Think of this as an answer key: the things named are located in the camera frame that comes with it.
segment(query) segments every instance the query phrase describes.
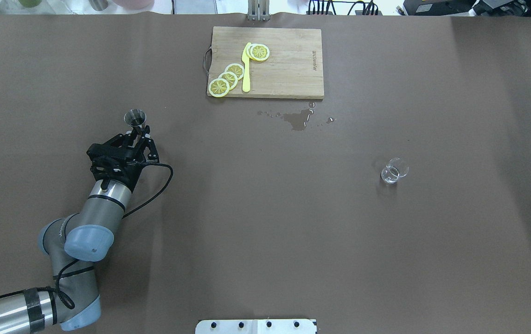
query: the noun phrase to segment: brown table surface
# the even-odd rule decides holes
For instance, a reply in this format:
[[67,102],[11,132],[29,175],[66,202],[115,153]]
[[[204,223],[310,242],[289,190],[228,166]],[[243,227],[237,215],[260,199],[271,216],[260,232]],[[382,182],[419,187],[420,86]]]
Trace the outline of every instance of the brown table surface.
[[[322,29],[306,129],[276,116],[309,101],[206,96],[214,26]],[[130,108],[175,176],[123,221],[79,333],[531,333],[531,19],[0,16],[0,294],[51,283],[37,233],[79,211],[85,152]],[[395,156],[411,171],[384,186]],[[131,207],[165,179],[149,167]]]

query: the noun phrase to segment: water spill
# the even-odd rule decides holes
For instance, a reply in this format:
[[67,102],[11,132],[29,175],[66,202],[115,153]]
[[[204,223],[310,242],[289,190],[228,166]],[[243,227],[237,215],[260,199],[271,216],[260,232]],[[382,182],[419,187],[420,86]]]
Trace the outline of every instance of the water spill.
[[305,109],[297,114],[283,114],[282,119],[290,123],[293,130],[303,131],[306,129],[306,123],[312,114],[313,111],[311,109]]

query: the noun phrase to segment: lemon slice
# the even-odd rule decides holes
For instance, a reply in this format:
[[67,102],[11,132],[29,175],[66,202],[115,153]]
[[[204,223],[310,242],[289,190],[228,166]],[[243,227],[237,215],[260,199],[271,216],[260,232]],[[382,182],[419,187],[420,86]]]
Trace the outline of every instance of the lemon slice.
[[234,89],[234,87],[236,87],[236,84],[238,83],[238,78],[233,72],[224,72],[223,74],[220,74],[218,78],[226,80],[229,83],[230,90]]
[[251,44],[249,58],[255,61],[264,61],[269,58],[269,47],[264,44]]
[[217,78],[208,85],[208,92],[213,97],[223,97],[230,91],[230,85],[226,79]]
[[226,66],[225,72],[233,72],[238,80],[244,77],[244,67],[241,64],[232,63]]
[[251,42],[248,42],[247,45],[244,47],[244,53],[249,55],[249,49],[251,48],[251,46],[253,46],[253,44]]

